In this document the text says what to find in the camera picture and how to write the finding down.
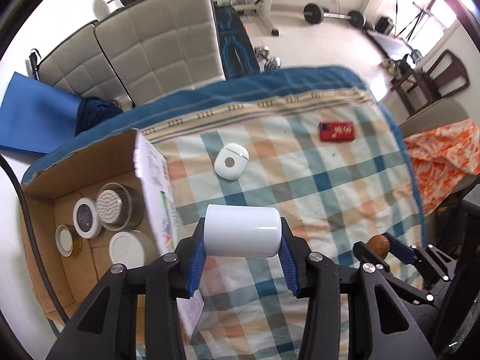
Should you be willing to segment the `cardboard box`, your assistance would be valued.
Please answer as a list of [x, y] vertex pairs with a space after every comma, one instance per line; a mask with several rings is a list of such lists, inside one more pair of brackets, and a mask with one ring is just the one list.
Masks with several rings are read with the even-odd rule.
[[72, 316], [116, 263], [143, 267], [186, 237], [166, 158], [137, 130], [74, 150], [22, 186], [37, 252], [27, 251], [46, 316]]

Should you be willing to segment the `plaid checkered cloth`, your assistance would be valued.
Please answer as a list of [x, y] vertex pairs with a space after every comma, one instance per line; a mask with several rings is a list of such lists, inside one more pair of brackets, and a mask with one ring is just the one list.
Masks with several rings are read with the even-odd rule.
[[[321, 141], [320, 122], [352, 122], [355, 139]], [[22, 186], [74, 150], [129, 130], [143, 134], [166, 158], [185, 238], [211, 204], [272, 207], [312, 251], [355, 273], [361, 272], [352, 250], [356, 242], [383, 233], [406, 244], [425, 238], [422, 200], [403, 135], [363, 80], [345, 67], [281, 69], [161, 97], [46, 154], [25, 172]], [[228, 143], [250, 155], [233, 181], [214, 171]], [[137, 344], [146, 356], [150, 264], [112, 265], [68, 316], [49, 358], [133, 359]], [[299, 354], [308, 302], [287, 288], [278, 253], [207, 255], [199, 288], [176, 302], [184, 359]]]

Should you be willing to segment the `orange patterned cloth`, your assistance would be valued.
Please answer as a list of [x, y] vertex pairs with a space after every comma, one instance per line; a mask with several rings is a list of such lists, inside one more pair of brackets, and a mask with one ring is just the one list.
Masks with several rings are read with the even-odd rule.
[[403, 139], [424, 215], [430, 215], [466, 176], [479, 174], [479, 127], [472, 119]]

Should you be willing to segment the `dark wooden chair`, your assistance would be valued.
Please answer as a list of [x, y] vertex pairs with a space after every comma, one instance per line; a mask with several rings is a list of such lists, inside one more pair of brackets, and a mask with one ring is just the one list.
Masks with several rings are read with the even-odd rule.
[[399, 79], [393, 80], [391, 91], [399, 96], [411, 117], [469, 87], [470, 77], [465, 64], [450, 49], [445, 49], [428, 69], [409, 67]]

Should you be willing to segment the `white cylinder container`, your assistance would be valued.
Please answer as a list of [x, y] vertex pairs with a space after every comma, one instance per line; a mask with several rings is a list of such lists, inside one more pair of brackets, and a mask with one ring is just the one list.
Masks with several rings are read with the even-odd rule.
[[272, 207], [209, 205], [203, 244], [215, 257], [272, 258], [281, 245], [281, 216]]

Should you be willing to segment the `dark blue knitted cloth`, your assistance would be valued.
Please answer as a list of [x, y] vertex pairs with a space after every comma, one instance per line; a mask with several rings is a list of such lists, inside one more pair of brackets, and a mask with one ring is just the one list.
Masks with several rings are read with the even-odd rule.
[[75, 135], [78, 136], [122, 113], [123, 110], [114, 103], [105, 102], [98, 97], [84, 97], [77, 109]]

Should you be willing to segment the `chrome dumbbell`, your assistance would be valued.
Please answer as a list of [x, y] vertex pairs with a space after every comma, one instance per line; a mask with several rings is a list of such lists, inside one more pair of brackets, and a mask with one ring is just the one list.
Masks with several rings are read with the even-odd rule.
[[270, 49], [267, 46], [256, 46], [254, 53], [258, 63], [262, 63], [263, 70], [270, 72], [281, 68], [281, 58], [270, 55]]

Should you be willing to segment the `gold tin white lid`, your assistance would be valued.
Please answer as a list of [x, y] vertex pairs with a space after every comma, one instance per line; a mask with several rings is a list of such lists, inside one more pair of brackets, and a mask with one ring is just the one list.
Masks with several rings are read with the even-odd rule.
[[72, 225], [61, 223], [55, 230], [55, 244], [64, 258], [76, 257], [82, 250], [82, 240]]

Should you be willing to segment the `grey padded chair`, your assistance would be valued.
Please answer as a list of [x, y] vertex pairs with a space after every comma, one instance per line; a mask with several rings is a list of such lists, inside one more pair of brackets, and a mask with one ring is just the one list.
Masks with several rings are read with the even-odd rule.
[[141, 0], [94, 35], [137, 106], [224, 80], [213, 0]]
[[58, 44], [38, 65], [42, 83], [83, 98], [96, 97], [130, 110], [134, 102], [104, 55], [95, 28], [97, 20], [82, 26]]

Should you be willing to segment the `right grey padded chair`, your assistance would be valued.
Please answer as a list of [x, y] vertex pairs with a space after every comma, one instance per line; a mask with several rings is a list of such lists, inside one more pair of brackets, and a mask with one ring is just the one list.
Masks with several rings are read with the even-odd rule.
[[94, 35], [137, 106], [224, 80], [213, 0], [141, 0]]

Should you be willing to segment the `floor barbell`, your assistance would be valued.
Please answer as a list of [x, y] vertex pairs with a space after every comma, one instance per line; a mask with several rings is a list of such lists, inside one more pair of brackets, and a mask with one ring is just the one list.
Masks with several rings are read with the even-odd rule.
[[357, 11], [351, 10], [347, 14], [330, 13], [315, 3], [309, 3], [303, 10], [304, 18], [309, 24], [320, 24], [324, 19], [346, 20], [356, 29], [365, 27], [366, 19], [364, 15]]

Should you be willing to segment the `left grey padded chair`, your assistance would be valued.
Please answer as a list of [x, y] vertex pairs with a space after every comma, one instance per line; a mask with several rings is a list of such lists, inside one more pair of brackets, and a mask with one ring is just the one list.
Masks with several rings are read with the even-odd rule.
[[130, 110], [134, 102], [104, 55], [95, 28], [97, 20], [82, 26], [58, 44], [38, 65], [42, 83], [83, 98], [96, 97]]

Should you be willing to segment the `red card box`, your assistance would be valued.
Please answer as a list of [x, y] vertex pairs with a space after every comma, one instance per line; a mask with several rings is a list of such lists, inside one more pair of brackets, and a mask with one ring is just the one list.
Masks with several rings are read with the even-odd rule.
[[353, 141], [355, 137], [352, 122], [319, 123], [319, 138], [321, 141]]

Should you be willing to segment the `brown walnut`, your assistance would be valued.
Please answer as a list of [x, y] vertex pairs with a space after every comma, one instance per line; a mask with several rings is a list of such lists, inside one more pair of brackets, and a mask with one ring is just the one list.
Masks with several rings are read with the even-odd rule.
[[384, 235], [372, 236], [368, 240], [367, 246], [382, 259], [385, 259], [391, 250], [390, 242]]

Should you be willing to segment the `large white lid jar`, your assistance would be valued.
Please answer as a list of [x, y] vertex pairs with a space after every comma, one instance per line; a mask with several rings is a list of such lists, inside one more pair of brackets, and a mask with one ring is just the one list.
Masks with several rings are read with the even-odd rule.
[[128, 269], [147, 266], [158, 258], [152, 240], [139, 230], [117, 232], [109, 242], [108, 252], [113, 264]]

